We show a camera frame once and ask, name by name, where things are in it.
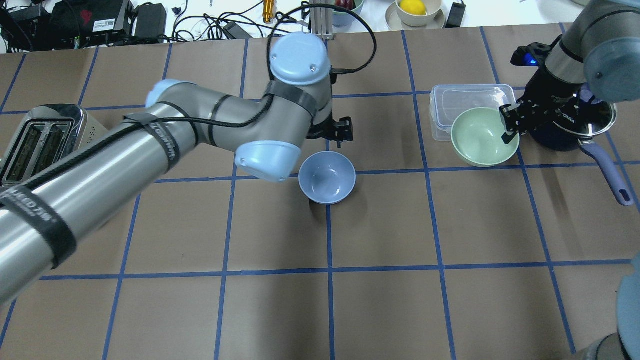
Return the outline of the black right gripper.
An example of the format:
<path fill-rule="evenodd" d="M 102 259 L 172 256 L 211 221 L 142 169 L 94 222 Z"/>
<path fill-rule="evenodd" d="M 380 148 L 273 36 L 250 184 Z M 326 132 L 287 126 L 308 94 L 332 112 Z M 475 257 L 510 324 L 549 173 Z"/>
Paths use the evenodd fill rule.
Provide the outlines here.
<path fill-rule="evenodd" d="M 527 85 L 515 104 L 499 107 L 504 133 L 502 141 L 509 145 L 518 135 L 555 121 L 560 109 L 571 100 L 581 85 Z"/>

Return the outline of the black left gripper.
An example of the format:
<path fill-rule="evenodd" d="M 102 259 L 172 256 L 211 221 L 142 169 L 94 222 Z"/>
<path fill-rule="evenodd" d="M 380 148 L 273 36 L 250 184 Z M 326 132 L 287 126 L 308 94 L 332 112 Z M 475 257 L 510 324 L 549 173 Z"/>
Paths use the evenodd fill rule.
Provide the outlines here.
<path fill-rule="evenodd" d="M 318 124 L 313 124 L 306 135 L 307 140 L 325 139 L 336 142 L 341 148 L 343 142 L 354 141 L 354 122 L 352 117 L 346 116 L 334 120 L 333 116 Z"/>

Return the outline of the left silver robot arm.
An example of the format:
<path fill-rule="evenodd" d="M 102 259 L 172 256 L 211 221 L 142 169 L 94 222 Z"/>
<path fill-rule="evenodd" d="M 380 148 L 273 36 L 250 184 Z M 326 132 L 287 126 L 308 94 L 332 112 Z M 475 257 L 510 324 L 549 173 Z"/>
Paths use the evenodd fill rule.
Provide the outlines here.
<path fill-rule="evenodd" d="M 15 300 L 185 155 L 206 144 L 234 153 L 245 173 L 279 183 L 293 172 L 307 139 L 352 141 L 347 118 L 334 121 L 339 75 L 317 36 L 268 41 L 269 82 L 261 101 L 166 79 L 145 109 L 105 137 L 1 194 L 1 305 Z"/>

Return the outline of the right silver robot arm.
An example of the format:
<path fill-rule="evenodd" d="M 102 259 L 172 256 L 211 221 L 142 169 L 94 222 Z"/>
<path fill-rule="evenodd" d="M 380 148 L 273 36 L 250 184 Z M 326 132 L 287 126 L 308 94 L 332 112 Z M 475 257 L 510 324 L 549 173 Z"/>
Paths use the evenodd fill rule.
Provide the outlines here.
<path fill-rule="evenodd" d="M 617 103 L 639 98 L 639 2 L 592 0 L 553 43 L 519 47 L 510 63 L 537 71 L 519 100 L 499 107 L 502 142 L 528 133 L 550 150 L 580 150 L 615 200 L 633 206 L 630 187 L 594 138 L 615 124 Z"/>

